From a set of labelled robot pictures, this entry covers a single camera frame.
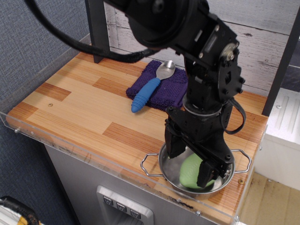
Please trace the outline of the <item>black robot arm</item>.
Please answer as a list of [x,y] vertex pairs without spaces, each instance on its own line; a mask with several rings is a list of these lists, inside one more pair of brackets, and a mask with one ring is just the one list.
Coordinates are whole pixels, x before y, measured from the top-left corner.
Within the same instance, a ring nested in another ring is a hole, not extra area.
[[196,153],[202,159],[199,187],[224,177],[233,163],[224,141],[232,109],[246,115],[234,99],[244,83],[236,34],[204,0],[111,0],[109,4],[128,17],[140,44],[153,50],[171,48],[184,57],[188,77],[184,108],[166,109],[168,156],[177,157],[186,147]]

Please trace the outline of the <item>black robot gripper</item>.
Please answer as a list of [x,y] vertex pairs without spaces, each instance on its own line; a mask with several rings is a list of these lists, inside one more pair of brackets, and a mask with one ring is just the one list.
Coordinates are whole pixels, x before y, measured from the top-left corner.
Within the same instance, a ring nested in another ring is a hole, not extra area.
[[212,117],[201,117],[174,107],[168,107],[165,121],[165,145],[169,158],[175,158],[189,147],[202,160],[197,185],[205,188],[219,176],[225,177],[233,154],[224,140],[233,106],[222,106],[220,113]]

